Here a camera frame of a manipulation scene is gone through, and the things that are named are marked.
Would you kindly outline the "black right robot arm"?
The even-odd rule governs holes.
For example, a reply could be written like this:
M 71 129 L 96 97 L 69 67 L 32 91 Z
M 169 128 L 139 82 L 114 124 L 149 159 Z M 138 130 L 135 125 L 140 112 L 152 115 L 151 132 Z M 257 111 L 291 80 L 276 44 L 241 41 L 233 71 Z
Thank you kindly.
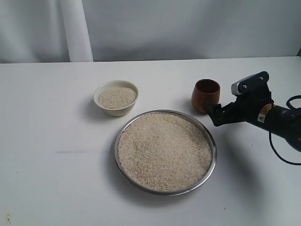
M 204 109 L 215 126 L 247 122 L 279 137 L 282 137 L 295 150 L 301 150 L 301 109 L 291 105 L 287 108 L 274 104 L 271 93 L 267 95 L 246 94 L 238 96 L 235 102 L 222 107 L 220 104 L 204 103 Z

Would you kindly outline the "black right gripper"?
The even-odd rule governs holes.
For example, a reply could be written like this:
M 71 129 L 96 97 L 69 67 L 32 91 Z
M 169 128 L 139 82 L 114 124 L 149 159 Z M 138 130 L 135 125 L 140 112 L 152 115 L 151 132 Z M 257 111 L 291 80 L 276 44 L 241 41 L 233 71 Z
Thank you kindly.
M 209 115 L 214 126 L 238 122 L 248 122 L 252 125 L 264 124 L 267 113 L 272 109 L 274 101 L 271 96 L 237 97 L 235 102 L 224 106 L 221 104 L 203 104 L 205 112 Z

